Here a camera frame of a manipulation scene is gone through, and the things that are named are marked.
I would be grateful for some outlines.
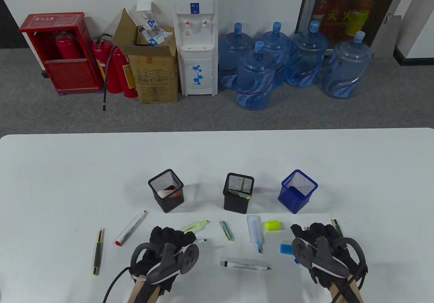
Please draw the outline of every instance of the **water dispenser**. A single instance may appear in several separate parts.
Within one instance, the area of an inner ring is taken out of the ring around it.
[[[172,0],[182,94],[217,94],[217,0]]]

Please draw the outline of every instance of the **baseboard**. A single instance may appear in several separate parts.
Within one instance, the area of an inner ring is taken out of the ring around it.
[[[401,66],[434,66],[434,58],[405,58],[397,47],[393,56]]]

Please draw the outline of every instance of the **red marker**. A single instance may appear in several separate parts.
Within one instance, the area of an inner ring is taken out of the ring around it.
[[[133,234],[135,229],[140,225],[140,222],[143,220],[144,216],[146,215],[147,211],[140,213],[136,218],[132,220],[132,222],[122,231],[122,233],[118,236],[118,238],[115,241],[115,244],[118,247],[121,247],[125,241]]]

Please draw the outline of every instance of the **wooden handle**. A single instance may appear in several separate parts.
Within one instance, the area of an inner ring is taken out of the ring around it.
[[[128,299],[127,303],[134,303],[135,298],[139,294],[140,289],[143,287],[143,285],[144,285],[144,281],[140,281],[140,280],[136,281],[136,283],[135,283],[135,285],[133,287],[133,291],[131,292],[130,298]],[[146,303],[155,303],[155,302],[157,302],[158,294],[160,293],[160,289],[161,289],[161,286],[157,286],[157,288],[155,289],[155,291],[153,292],[153,294],[151,295],[151,297],[149,298],[149,300],[147,300]]]
[[[357,288],[357,283],[355,280],[353,280],[353,282],[350,284],[350,287],[352,289],[352,291],[354,292],[354,294],[356,295],[356,297],[358,298],[358,301],[360,303],[363,303],[363,299],[361,298],[360,292]],[[336,287],[335,284],[332,283],[332,286],[330,286],[330,294],[332,294],[332,298],[334,298],[336,295],[338,295],[339,289]],[[336,303],[347,303],[347,301],[344,299],[344,297],[341,295],[338,300],[336,300]]]

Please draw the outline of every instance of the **black mesh pen holder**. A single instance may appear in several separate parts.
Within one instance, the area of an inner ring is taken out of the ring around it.
[[[171,169],[153,177],[148,181],[148,184],[154,193],[155,200],[165,213],[184,202],[182,191],[184,184]]]
[[[241,174],[229,173],[224,184],[223,195],[225,210],[233,211],[240,214],[246,214],[249,206],[248,199],[242,198],[230,192],[230,190],[244,193],[251,196],[253,191],[253,183],[255,179],[251,176],[243,176]]]

